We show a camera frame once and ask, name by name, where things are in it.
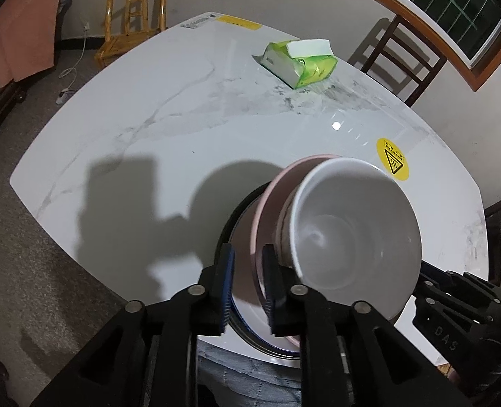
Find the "white ribbed bowl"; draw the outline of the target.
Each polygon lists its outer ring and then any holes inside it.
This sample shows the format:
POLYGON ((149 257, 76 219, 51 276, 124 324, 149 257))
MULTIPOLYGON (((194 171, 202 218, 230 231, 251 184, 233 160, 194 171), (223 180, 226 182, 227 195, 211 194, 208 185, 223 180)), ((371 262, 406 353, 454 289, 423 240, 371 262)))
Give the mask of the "white ribbed bowl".
POLYGON ((293 269, 328 301, 370 303, 388 320, 403 311, 418 279, 422 241, 400 186, 371 163, 329 159, 294 196, 289 223, 293 269))

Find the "large pink bowl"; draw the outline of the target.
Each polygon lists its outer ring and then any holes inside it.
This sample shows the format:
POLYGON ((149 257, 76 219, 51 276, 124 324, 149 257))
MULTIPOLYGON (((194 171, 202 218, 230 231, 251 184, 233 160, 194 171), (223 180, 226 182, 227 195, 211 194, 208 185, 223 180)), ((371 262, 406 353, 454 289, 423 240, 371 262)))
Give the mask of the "large pink bowl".
POLYGON ((289 198, 304 177, 318 164, 338 158, 334 154, 317 154, 304 157, 284 168, 260 195, 252 217, 249 234, 250 272, 258 296, 259 307, 265 311, 265 291, 263 290, 262 248, 274 244, 277 228, 284 219, 289 198))

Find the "white bowl with Dog text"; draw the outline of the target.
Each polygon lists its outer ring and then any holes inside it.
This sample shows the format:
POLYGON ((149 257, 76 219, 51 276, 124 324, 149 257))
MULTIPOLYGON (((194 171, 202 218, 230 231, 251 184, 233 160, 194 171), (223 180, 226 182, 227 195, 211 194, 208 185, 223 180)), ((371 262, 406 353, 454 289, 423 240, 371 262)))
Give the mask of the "white bowl with Dog text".
POLYGON ((294 188, 281 208, 275 228, 275 251, 279 264, 284 267, 293 267, 293 259, 289 241, 290 212, 297 190, 294 188))

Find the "yellow round warning sticker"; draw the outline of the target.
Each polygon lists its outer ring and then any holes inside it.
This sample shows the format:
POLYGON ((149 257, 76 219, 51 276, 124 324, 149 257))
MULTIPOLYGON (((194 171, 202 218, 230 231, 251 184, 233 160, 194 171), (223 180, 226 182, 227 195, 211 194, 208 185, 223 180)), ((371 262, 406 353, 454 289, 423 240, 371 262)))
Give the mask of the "yellow round warning sticker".
POLYGON ((408 162, 402 150, 391 140, 377 140, 377 155, 386 170, 397 180, 406 181, 410 175, 408 162))

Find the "green tissue box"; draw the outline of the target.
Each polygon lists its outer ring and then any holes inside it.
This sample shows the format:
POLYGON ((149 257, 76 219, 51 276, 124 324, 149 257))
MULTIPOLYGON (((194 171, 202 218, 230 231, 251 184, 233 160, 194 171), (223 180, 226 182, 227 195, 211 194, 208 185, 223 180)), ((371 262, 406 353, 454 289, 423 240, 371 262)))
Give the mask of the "green tissue box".
POLYGON ((338 63, 330 41, 323 39, 270 42, 253 59, 292 89, 327 79, 338 63))

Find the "pink cloth on chair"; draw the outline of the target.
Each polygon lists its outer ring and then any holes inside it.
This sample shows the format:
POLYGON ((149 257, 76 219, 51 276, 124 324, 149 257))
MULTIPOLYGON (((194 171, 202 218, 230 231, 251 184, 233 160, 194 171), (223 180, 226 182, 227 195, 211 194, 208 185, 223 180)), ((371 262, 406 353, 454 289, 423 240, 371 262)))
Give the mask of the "pink cloth on chair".
POLYGON ((54 65, 59 0, 6 0, 0 7, 0 88, 54 65))

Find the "bamboo chair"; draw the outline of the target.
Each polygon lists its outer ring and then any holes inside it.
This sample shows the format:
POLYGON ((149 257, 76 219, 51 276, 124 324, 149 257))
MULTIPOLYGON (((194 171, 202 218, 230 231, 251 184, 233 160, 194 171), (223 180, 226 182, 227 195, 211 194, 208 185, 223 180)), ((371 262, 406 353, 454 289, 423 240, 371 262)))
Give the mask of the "bamboo chair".
POLYGON ((149 8, 149 0, 124 0, 121 32, 115 34, 112 30, 114 0, 106 0, 104 43, 95 53, 96 64, 103 69, 141 43, 166 31, 167 14, 167 0, 157 0, 157 21, 150 18, 153 10, 149 8))

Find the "yellow rectangular label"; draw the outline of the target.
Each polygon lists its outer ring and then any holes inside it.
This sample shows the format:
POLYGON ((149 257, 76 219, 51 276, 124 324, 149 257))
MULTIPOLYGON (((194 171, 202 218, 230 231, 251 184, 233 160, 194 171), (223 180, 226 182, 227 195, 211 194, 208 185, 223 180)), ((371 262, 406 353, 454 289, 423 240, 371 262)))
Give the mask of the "yellow rectangular label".
POLYGON ((238 18, 230 15, 222 15, 216 18, 216 21, 230 24, 232 26, 242 27, 250 31, 258 31, 262 25, 245 18, 238 18))

